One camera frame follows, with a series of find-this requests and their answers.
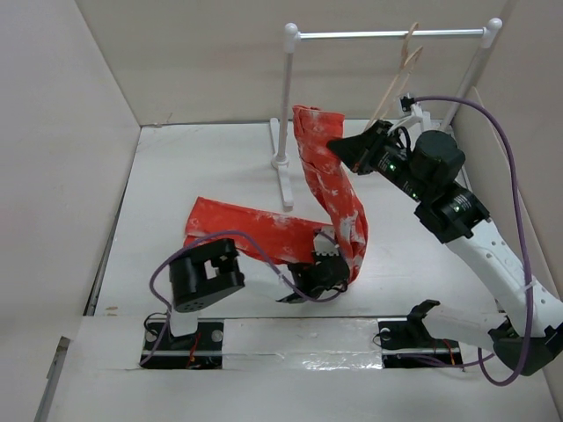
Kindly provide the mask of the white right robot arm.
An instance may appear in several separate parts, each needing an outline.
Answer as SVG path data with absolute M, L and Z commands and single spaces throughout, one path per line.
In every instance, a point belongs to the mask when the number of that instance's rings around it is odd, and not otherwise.
M 519 375 L 530 376 L 562 351 L 562 302 L 524 267 L 502 239 L 486 207 L 456 177 L 464 152 L 438 130 L 411 142 L 404 129 L 379 120 L 365 132 L 327 143 L 357 175 L 378 172 L 418 204 L 415 215 L 477 275 L 501 310 L 463 312 L 437 300 L 412 308 L 405 323 L 382 336 L 391 350 L 428 346 L 443 338 L 490 351 Z

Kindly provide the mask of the orange white tie-dye trousers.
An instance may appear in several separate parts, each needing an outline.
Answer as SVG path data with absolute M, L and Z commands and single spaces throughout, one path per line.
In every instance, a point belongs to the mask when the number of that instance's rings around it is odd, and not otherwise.
M 307 185 L 296 216 L 198 197 L 186 220 L 184 244 L 224 230 L 250 235 L 275 264 L 310 263 L 316 230 L 330 226 L 351 282 L 367 251 L 369 225 L 362 202 L 327 143 L 343 137 L 345 116 L 317 107 L 292 107 L 293 133 Z

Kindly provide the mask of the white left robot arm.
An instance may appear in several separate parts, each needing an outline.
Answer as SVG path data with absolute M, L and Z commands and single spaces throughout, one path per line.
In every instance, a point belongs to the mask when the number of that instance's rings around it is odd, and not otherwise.
M 311 257 L 310 263 L 269 265 L 236 251 L 231 238 L 186 251 L 169 264 L 172 314 L 165 337 L 177 348 L 189 347 L 197 331 L 197 317 L 189 314 L 197 315 L 245 287 L 282 304 L 314 302 L 326 292 L 347 291 L 350 270 L 335 245 L 316 236 Z

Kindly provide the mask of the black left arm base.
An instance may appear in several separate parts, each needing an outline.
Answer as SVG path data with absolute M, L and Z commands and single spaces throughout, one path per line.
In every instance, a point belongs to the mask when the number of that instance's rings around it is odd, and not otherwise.
M 217 370 L 223 368 L 223 320 L 200 320 L 195 333 L 180 337 L 165 326 L 162 312 L 149 314 L 139 366 L 154 370 Z

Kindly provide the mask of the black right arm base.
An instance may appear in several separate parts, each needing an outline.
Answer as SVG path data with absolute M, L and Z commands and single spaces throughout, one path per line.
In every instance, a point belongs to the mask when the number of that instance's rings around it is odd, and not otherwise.
M 455 367 L 463 364 L 459 343 L 447 338 L 432 338 L 422 318 L 440 303 L 426 300 L 406 316 L 386 317 L 377 321 L 372 343 L 382 352 L 384 368 L 415 369 Z

